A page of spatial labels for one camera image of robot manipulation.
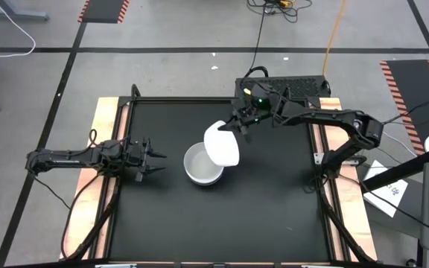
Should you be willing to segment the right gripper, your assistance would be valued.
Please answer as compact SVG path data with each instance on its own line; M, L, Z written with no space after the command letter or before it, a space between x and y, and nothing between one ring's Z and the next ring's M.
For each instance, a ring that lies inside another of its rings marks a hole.
M232 102L233 112L225 124L218 127L220 131L240 132L247 143L251 142L248 128L259 124L262 120L271 118L272 122L278 117L277 113L283 101L283 94L256 82L249 90L251 95L244 93Z

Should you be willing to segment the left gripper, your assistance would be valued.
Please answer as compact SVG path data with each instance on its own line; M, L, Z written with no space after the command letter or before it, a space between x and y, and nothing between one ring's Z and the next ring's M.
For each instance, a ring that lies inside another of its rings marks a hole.
M147 163L148 156L152 158L167 158L165 154L151 149L149 138L143 138L141 142L128 142L125 164L131 171L136 172L136 182L141 182L145 176L165 169L164 167L150 167Z

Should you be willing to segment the grey desk foot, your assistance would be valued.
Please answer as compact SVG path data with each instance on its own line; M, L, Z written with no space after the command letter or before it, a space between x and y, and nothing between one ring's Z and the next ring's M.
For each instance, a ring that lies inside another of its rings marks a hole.
M32 20L42 20L48 21L50 19L49 15L44 12L36 12L30 10L20 10L15 8L10 0L0 0L0 18L9 16L11 19L32 19Z

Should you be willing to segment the white bowl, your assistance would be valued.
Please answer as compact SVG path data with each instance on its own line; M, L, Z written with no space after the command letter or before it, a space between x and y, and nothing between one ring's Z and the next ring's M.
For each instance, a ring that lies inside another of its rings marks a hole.
M219 130L225 127L225 121L216 121L205 132L203 142L209 158L218 166L232 167L238 165L240 152L233 132Z

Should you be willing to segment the white paper sheet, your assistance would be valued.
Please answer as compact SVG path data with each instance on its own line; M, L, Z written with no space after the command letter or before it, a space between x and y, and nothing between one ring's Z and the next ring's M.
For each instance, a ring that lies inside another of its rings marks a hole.
M368 179L383 173L386 170L388 170L387 167L375 160L369 167L363 179L363 183L366 183ZM408 183L405 180L400 179L397 182L378 188L372 192L365 193L363 198L375 208L393 218L397 212L396 208L399 206L401 199L407 190L407 186Z

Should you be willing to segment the black perforated computer tower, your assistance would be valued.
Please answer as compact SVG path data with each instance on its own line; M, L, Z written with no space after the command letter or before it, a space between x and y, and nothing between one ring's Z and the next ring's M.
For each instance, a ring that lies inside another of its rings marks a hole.
M256 82L280 93L288 89L292 98L329 98L331 96L330 85L322 75L237 78L235 95L242 93L244 88L250 89Z

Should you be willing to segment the pale grey bowl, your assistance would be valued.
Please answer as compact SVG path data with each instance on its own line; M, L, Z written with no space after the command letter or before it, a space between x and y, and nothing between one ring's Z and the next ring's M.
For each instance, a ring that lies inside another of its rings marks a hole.
M216 183L224 169L210 159L203 142L196 143L187 149L183 166L191 181L203 186Z

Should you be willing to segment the wooden table board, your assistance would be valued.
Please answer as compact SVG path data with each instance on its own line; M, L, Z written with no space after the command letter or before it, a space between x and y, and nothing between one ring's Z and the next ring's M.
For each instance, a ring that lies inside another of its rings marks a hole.
M348 134L339 127L312 126L316 151L324 153L336 150L349 140ZM340 176L324 185L327 200L341 215L343 225L361 249L373 260L377 260L372 232L366 213L361 187L355 167L344 165Z
M118 97L99 98L92 128L97 130L96 141L124 137L129 106L120 104ZM76 187L76 200L63 232L61 254L74 253L88 235L101 213L109 205L115 189L115 178L96 176L93 169L82 169Z

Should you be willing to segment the black orange-striped floor mat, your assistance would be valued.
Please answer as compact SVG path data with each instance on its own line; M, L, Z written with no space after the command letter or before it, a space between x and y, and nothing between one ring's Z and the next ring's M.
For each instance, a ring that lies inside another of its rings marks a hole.
M80 23L121 24L130 0L85 0L78 17Z
M396 104L413 152L422 155L429 137L429 60L385 60L381 70Z

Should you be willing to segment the black aluminium table frame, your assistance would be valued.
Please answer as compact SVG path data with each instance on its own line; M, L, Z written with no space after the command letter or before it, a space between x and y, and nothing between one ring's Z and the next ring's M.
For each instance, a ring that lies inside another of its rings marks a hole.
M129 111L127 115L126 129L125 134L129 131L129 124L132 122L132 114L135 103L130 100L129 97L118 97L120 104L126 104L129 106ZM161 103L161 104L175 104L179 103L184 106L193 106L200 104L213 104L213 105L221 105L229 102L228 97L138 97L136 98L136 103ZM313 124L310 126L310 138L311 145L313 147L314 152L316 151L316 144L314 138L314 132L312 129ZM120 182L116 179L115 189L118 188ZM333 212L336 214L337 219L340 222L343 222L341 219L340 213L334 210L334 207L329 203ZM108 261L110 259L110 250L112 245L112 236L115 232L115 220L117 214L112 213L104 222L101 229L95 235L94 240L90 243L89 248L83 253L82 258L84 260L95 260L95 259L104 259ZM352 249L348 243L347 239L341 235L340 230L335 226L334 221L328 218L326 213L321 214L322 224L323 224L323 234L325 235L325 245L326 251L328 253L329 260L331 262L353 262L358 263L358 258L355 255L355 250ZM142 266L168 266L171 265L173 267L288 267L290 266L290 262L288 261L213 261L213 260L202 260L202 261L187 261L187 260L178 260L173 259L170 261L140 261L140 265Z

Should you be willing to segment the black metal bar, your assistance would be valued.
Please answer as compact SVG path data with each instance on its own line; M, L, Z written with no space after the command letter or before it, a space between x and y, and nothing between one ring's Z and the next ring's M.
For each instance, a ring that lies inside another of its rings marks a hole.
M426 152L414 159L404 162L398 166L392 167L382 173L370 177L362 182L362 193L374 191L386 185L407 178L423 171L424 164L429 163L429 152Z

